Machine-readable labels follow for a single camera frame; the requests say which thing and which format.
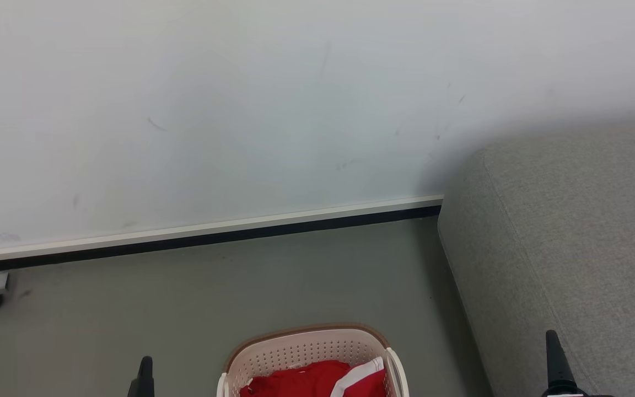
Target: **plastic basket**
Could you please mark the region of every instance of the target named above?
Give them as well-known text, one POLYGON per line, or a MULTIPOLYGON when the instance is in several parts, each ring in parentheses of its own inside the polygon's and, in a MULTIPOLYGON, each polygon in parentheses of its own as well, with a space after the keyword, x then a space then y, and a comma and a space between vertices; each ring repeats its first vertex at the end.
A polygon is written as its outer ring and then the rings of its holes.
POLYGON ((275 371, 324 360, 354 366, 379 356, 386 368, 386 396, 408 397, 406 373, 396 352, 377 331, 357 324, 290 329, 245 342, 227 360, 217 384, 217 397, 239 397, 239 390, 249 379, 275 371))

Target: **basket rim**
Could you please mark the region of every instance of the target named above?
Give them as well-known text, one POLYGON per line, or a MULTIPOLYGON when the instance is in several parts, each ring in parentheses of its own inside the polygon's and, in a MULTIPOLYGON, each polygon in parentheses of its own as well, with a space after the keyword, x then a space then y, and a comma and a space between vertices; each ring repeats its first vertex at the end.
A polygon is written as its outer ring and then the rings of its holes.
POLYGON ((255 345, 258 342, 268 341, 269 339, 276 339, 277 337, 291 336, 295 334, 305 334, 306 332, 331 331, 331 330, 339 330, 339 329, 355 329, 357 331, 367 332, 367 334, 371 334, 371 336, 375 337, 381 343, 384 349, 388 349, 389 347, 391 347, 389 345, 389 342, 380 332, 376 331, 375 329, 373 329, 373 327, 370 327, 366 324, 334 323, 334 324, 316 324, 312 326, 300 326, 300 327, 294 327, 289 329, 283 329, 283 330, 275 331, 275 332, 268 332, 268 334, 252 337, 252 339, 244 341, 242 344, 240 344, 239 346, 235 347, 234 350, 232 350, 232 354, 229 355, 229 359, 227 359, 227 361, 224 364, 223 372, 229 373, 229 368, 232 367, 232 363, 234 362, 234 359, 239 355, 239 353, 242 350, 249 347, 250 345, 255 345))

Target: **black baseboard strip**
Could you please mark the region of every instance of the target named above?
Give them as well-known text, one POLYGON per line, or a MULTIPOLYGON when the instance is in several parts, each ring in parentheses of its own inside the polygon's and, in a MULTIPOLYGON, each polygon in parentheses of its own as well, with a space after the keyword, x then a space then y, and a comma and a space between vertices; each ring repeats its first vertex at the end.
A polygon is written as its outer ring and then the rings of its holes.
POLYGON ((271 226, 268 228, 205 234, 203 236, 194 237, 182 237, 179 239, 167 239, 156 242, 142 242, 137 244, 108 246, 104 248, 85 249, 82 251, 63 252, 60 254, 4 259, 0 261, 0 271, 22 269, 32 266, 62 264, 65 262, 86 261, 89 259, 108 258, 109 256, 140 254, 142 252, 162 251, 164 249, 184 248, 187 246, 256 239, 260 237, 271 237, 282 234, 312 232, 314 230, 350 228, 351 226, 362 226, 363 224, 402 221, 403 219, 411 218, 425 218, 428 216, 436 216, 439 213, 440 206, 413 208, 386 213, 360 214, 360 216, 325 219, 324 221, 283 224, 282 226, 271 226))

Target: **gray sofa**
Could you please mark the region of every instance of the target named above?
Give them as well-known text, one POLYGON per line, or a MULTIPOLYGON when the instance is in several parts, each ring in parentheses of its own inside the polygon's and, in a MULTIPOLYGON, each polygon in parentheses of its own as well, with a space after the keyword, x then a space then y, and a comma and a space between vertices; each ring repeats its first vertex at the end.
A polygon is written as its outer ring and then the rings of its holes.
POLYGON ((479 151, 438 226, 496 397, 542 393, 547 329, 582 389, 635 397, 635 125, 479 151))

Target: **baseboard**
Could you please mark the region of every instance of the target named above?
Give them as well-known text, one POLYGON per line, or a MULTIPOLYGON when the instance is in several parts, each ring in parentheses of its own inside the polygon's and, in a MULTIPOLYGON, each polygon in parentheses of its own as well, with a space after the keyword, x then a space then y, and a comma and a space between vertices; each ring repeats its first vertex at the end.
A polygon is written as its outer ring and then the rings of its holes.
POLYGON ((442 195, 0 249, 0 271, 436 214, 442 195))

